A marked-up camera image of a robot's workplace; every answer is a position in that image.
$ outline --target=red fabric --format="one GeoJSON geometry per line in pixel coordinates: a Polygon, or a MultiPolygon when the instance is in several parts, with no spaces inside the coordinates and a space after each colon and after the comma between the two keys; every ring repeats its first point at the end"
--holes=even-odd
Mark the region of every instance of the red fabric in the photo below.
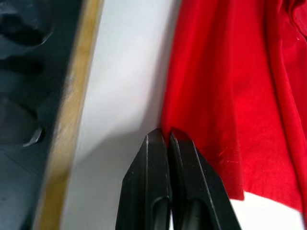
{"type": "Polygon", "coordinates": [[[183,0],[162,129],[186,131],[231,198],[243,190],[307,220],[307,5],[183,0]]]}

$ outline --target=wooden edge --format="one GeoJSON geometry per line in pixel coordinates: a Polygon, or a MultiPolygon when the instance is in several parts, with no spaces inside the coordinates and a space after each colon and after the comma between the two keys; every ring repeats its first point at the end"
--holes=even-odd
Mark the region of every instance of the wooden edge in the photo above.
{"type": "Polygon", "coordinates": [[[48,157],[34,229],[57,230],[69,184],[103,0],[84,0],[48,157]]]}

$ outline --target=black plastic object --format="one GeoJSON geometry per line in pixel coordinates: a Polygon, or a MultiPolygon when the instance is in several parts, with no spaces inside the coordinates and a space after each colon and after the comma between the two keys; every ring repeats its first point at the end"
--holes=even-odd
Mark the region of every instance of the black plastic object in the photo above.
{"type": "Polygon", "coordinates": [[[172,130],[168,159],[174,229],[241,229],[221,178],[184,132],[172,130]]]}
{"type": "Polygon", "coordinates": [[[166,144],[156,129],[149,133],[126,173],[116,230],[168,230],[170,178],[166,144]]]}
{"type": "Polygon", "coordinates": [[[43,129],[28,108],[0,96],[0,147],[33,145],[41,140],[43,129]]]}
{"type": "Polygon", "coordinates": [[[39,60],[31,57],[11,56],[3,60],[0,59],[0,69],[32,75],[40,74],[44,69],[44,65],[39,60]]]}
{"type": "Polygon", "coordinates": [[[26,25],[17,14],[0,15],[0,35],[25,46],[39,45],[45,39],[42,32],[26,25]]]}

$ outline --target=white wall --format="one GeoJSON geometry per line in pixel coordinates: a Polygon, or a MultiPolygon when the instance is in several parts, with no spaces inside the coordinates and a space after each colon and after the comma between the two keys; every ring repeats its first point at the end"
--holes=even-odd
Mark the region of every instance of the white wall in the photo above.
{"type": "MultiPolygon", "coordinates": [[[[179,4],[105,0],[62,229],[114,229],[123,176],[158,126],[179,4]]],[[[233,206],[243,229],[303,229],[298,212],[259,196],[233,206]]]]}

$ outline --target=gray surface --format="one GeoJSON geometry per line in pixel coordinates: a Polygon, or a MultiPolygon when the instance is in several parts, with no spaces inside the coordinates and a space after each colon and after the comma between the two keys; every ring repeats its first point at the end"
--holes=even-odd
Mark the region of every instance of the gray surface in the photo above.
{"type": "Polygon", "coordinates": [[[53,35],[28,53],[44,63],[43,73],[24,76],[0,69],[0,93],[36,111],[46,130],[33,146],[0,146],[0,230],[19,230],[39,196],[81,0],[51,0],[53,35]]]}

